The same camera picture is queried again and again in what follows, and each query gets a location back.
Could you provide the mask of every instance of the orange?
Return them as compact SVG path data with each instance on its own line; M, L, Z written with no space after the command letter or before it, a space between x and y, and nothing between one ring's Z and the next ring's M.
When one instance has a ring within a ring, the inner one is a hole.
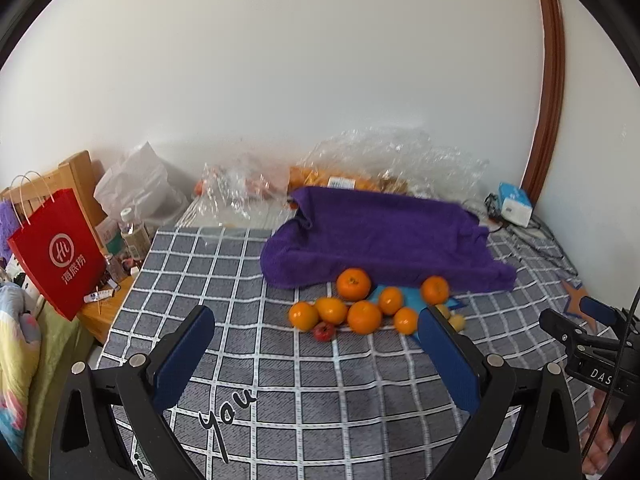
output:
M402 307L394 316L394 326L399 333L411 335L418 330L418 313L411 307Z
M347 314L347 323L356 334L371 334L382 323L382 312L370 301L358 301L351 305Z
M311 330L319 321L318 311L306 301L299 301L289 309L289 322L302 332Z
M420 295L425 303L445 303L449 299L449 283L441 276L430 276L422 283Z
M441 303L435 305L435 307L440 311L440 313L444 316L444 319L449 319L451 317L451 312L447 305L443 305Z
M338 294L347 301L364 300L371 290L371 280L362 269L347 269L335 280Z
M340 325L347 319L347 306L339 298L318 298L316 310L322 321L332 325Z
M383 314L392 316L404 306L402 290L396 286L387 286L378 297L378 306Z
M453 330L460 332L465 327L466 319L464 316L460 316L460 314L454 314L449 318L449 323L453 327Z

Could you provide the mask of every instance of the bottle cap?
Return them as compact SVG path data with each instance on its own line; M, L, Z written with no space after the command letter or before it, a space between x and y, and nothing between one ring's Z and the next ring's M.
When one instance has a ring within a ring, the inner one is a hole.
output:
M133 209L130 208L130 207L124 208L120 212L120 218L122 218L122 221L125 222L125 223L131 222L135 218L135 215L133 213Z

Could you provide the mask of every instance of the human hand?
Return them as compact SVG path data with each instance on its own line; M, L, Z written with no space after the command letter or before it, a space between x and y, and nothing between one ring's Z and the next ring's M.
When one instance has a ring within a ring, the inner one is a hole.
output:
M593 392L593 407L589 410L587 414L587 420L589 421L589 429L585 431L580 437L580 446L584 447L584 444L587 442L587 438L591 433L591 428L596 422L596 418L598 417L598 413L600 412L600 408L602 403L604 402L604 397L606 394L600 390L595 390ZM631 430L634 428L634 422L628 423L622 431L620 432L620 442L624 444L626 440L629 438L631 434ZM609 465L609 451L614 445L613 435L611 430L609 429L609 415L605 415L602 419L602 423L598 428L598 433L596 434L596 438L591 444L591 448L587 453L587 457L582 462L582 472L585 475L595 475L596 473L604 472Z

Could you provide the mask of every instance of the purple towel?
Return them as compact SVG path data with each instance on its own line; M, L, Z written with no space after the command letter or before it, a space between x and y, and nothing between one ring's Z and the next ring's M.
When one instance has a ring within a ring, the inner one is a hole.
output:
M494 261L488 229L456 204L324 187L303 187L292 197L298 213L260 255L270 285L334 282L360 267L386 285L417 287L439 275L457 292L513 288L516 271Z
M0 202L0 258L4 258L7 263L13 252L6 241L18 227L20 224L15 217L14 207L8 200L2 200Z

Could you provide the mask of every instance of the wooden nightstand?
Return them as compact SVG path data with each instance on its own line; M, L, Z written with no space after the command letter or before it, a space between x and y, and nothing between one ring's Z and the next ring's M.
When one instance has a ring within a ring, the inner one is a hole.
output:
M113 320L116 319L118 311L134 281L135 277L129 276L120 283L120 290L112 298L100 302L100 308L98 308L97 301L88 303L76 315L80 323L102 344L107 341L107 334L113 324Z

